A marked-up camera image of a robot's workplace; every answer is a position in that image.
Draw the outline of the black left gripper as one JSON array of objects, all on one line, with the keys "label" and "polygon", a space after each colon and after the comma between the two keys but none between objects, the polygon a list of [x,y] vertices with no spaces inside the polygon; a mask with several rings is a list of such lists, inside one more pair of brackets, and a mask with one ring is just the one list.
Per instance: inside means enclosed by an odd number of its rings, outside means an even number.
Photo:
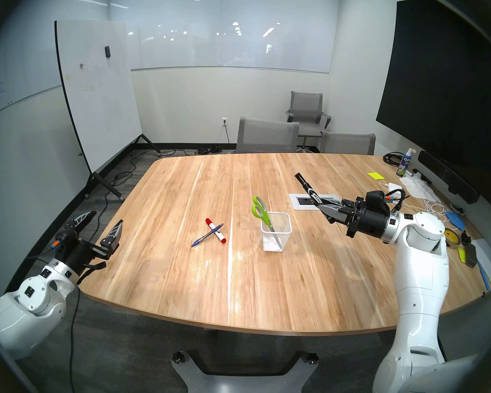
[{"label": "black left gripper", "polygon": [[[74,218],[74,229],[85,229],[96,214],[97,211],[90,211]],[[91,265],[90,262],[95,258],[107,260],[107,256],[115,253],[119,247],[122,225],[123,220],[119,220],[100,241],[100,246],[79,238],[76,233],[57,233],[56,259],[65,266],[62,274],[74,285],[79,285],[93,271],[104,269],[106,263]]]}]

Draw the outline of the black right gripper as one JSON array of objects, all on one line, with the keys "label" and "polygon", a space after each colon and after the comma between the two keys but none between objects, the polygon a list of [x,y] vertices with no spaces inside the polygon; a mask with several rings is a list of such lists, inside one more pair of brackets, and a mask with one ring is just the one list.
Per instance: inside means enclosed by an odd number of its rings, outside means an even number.
[{"label": "black right gripper", "polygon": [[[347,225],[348,237],[354,238],[357,232],[374,238],[382,238],[384,235],[390,219],[387,203],[380,203],[378,207],[373,207],[367,203],[356,203],[346,199],[329,201],[329,204],[318,204],[317,208],[330,224],[338,222]],[[354,211],[352,220],[349,211]]]}]

